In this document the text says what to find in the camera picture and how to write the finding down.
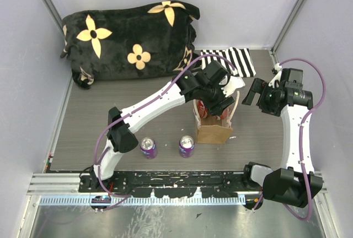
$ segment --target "floral pillow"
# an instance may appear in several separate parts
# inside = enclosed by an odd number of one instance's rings
[[[72,78],[89,89],[94,80],[149,78],[183,70],[196,38],[196,6],[163,1],[121,10],[86,10],[62,21]]]

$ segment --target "yellow flower pattern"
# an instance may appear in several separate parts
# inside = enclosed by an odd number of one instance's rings
[[[138,70],[144,69],[145,63],[151,60],[151,55],[149,52],[143,52],[140,44],[135,44],[132,47],[132,51],[127,55],[127,61],[131,64],[136,64]]]
[[[64,32],[64,42],[65,42],[64,52],[67,52],[65,50],[66,45],[67,45],[67,42],[66,42],[66,32],[67,32],[66,25],[64,25],[64,27],[62,27],[62,31]]]
[[[92,85],[94,78],[90,74],[86,73],[81,66],[79,68],[81,69],[81,81],[88,79],[87,84]]]
[[[188,50],[188,48],[185,47],[183,59],[181,59],[181,61],[179,62],[179,65],[173,71],[182,71],[184,69],[184,66],[189,65],[189,63],[191,62],[191,58],[192,58],[192,49]]]
[[[87,30],[81,31],[76,38],[80,41],[91,41],[95,54],[100,58],[101,46],[99,40],[109,37],[112,32],[104,28],[96,29],[95,22],[90,15],[86,17],[86,25]]]
[[[155,6],[151,8],[148,13],[159,13],[164,11],[165,16],[170,24],[173,27],[175,14],[173,8],[184,8],[184,5],[181,3],[171,3],[170,1],[163,1],[162,5]]]

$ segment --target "red can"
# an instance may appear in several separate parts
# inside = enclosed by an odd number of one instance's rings
[[[210,116],[208,109],[205,107],[204,103],[201,100],[197,102],[197,110],[199,112],[200,118],[207,118]],[[214,118],[216,118],[217,120],[224,120],[225,118],[227,118],[230,110],[231,107],[229,106],[222,112],[222,115],[214,116]]]

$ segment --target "metal floor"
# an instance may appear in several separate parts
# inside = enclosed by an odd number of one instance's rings
[[[251,50],[256,77],[270,80],[273,63],[266,50]],[[107,125],[108,111],[131,106],[164,86],[170,77],[95,82],[90,90],[73,85],[57,141],[51,170],[81,170],[93,163],[98,135]],[[249,161],[279,167],[282,158],[283,127],[279,117],[270,116],[255,106],[244,106],[253,78],[244,78],[239,106],[233,117],[233,134],[225,145],[197,144],[192,158],[179,155],[178,141],[184,135],[195,138],[192,103],[165,112],[136,134],[141,140],[155,139],[159,149],[153,160],[143,157],[139,148],[125,154],[119,170],[243,170]]]
[[[296,211],[306,215],[306,209]],[[322,238],[325,235],[316,211],[309,222],[303,222],[282,204],[265,201],[255,213],[241,205],[121,206],[103,214],[95,214],[89,207],[42,206],[31,238],[49,237]]]

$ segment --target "soda can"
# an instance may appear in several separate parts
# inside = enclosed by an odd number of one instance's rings
[[[179,141],[179,154],[182,157],[191,157],[194,153],[195,143],[191,136],[183,136]]]
[[[201,100],[197,102],[197,110],[199,111],[199,115],[201,118],[208,117],[208,109],[205,107],[204,103]]]
[[[140,148],[147,159],[153,159],[157,156],[156,143],[150,137],[142,139]]]

